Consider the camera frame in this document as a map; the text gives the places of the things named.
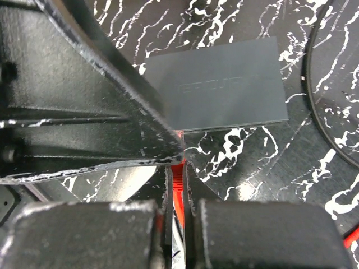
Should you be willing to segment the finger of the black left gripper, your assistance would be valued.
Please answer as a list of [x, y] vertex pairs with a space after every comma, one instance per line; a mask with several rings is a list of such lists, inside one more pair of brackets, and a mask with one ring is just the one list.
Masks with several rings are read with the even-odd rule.
[[160, 95], [85, 1], [1, 2], [1, 183], [175, 164]]

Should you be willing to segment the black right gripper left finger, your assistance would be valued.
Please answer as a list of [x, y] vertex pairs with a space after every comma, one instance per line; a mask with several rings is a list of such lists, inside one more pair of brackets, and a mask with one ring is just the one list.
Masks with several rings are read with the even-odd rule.
[[33, 202], [13, 218], [2, 268], [171, 268], [172, 172], [163, 203]]

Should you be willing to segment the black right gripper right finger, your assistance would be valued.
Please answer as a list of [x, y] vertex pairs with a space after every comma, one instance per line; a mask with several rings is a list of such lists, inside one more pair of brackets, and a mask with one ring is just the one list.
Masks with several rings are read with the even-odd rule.
[[330, 215], [310, 203], [191, 201], [183, 165], [187, 268], [352, 268]]

